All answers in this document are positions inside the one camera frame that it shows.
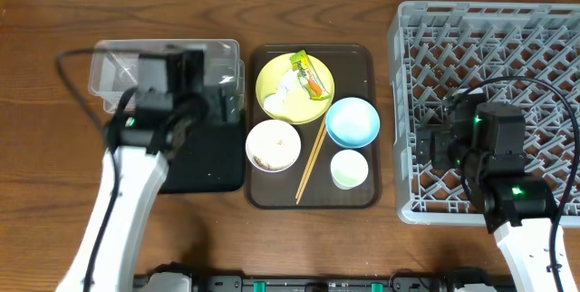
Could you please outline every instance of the green indicator light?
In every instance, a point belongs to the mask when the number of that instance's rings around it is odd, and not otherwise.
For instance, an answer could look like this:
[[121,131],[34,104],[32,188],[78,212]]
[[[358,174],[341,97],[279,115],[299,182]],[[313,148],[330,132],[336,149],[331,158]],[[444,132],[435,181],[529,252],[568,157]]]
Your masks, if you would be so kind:
[[524,191],[522,189],[520,189],[519,187],[514,187],[511,189],[511,192],[514,194],[514,196],[518,196],[518,195],[523,195]]

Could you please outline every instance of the white cup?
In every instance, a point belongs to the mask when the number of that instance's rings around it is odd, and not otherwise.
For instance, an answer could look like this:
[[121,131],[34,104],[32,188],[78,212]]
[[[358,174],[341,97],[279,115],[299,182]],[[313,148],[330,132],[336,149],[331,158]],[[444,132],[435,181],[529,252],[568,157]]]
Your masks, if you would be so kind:
[[369,175],[369,164],[360,152],[339,151],[330,162],[330,173],[336,187],[348,190],[361,185],[366,180]]

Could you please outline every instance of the dish rack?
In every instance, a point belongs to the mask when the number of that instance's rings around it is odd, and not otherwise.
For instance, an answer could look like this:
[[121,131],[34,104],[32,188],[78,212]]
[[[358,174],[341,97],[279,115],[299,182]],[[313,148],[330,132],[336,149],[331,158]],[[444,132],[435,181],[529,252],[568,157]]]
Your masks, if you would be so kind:
[[[387,41],[399,217],[411,224],[485,225],[455,170],[417,162],[416,131],[445,121],[441,100],[458,88],[505,75],[552,83],[580,117],[580,5],[405,2]],[[526,172],[542,176],[559,203],[574,152],[572,125],[561,102],[522,82],[492,83],[483,91],[489,102],[509,102],[525,111]],[[577,186],[561,224],[580,227]]]

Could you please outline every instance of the transparent plastic bin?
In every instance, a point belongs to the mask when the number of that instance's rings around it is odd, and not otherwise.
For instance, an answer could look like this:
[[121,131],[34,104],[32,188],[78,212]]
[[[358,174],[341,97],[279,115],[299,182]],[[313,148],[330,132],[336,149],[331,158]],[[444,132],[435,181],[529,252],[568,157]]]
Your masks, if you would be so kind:
[[[440,104],[445,96],[502,75],[552,83],[580,117],[580,5],[405,2],[387,41],[399,217],[411,224],[485,225],[455,170],[417,162],[416,131],[424,123],[445,121]],[[574,151],[572,126],[561,102],[522,82],[488,84],[483,90],[488,101],[509,102],[526,112],[526,172],[542,176],[559,204]],[[576,185],[561,224],[580,227],[579,215]]]
[[[244,105],[244,63],[239,59],[239,44],[232,39],[139,39],[100,41],[95,48],[131,49],[161,52],[168,45],[205,50],[205,85],[227,83],[238,94],[238,106]],[[138,55],[127,53],[94,54],[92,56],[89,93],[103,99],[102,108],[114,113],[123,92],[139,81]],[[135,107],[131,99],[127,108]]]

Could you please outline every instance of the chopsticks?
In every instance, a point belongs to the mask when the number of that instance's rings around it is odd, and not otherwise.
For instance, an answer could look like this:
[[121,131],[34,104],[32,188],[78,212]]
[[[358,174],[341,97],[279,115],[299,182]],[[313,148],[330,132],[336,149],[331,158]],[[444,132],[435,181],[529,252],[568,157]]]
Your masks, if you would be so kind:
[[308,161],[306,162],[304,174],[302,175],[302,179],[300,179],[300,186],[298,186],[298,191],[296,192],[296,205],[300,202],[300,199],[302,198],[302,193],[305,191],[306,184],[308,183],[308,179],[310,178],[310,173],[312,172],[314,164],[316,163],[318,152],[320,151],[320,148],[323,146],[325,136],[326,136],[326,114],[323,117],[323,122],[320,124],[320,129],[316,134],[316,140],[314,141],[314,146],[312,147],[312,151],[310,152],[310,157],[308,157]]

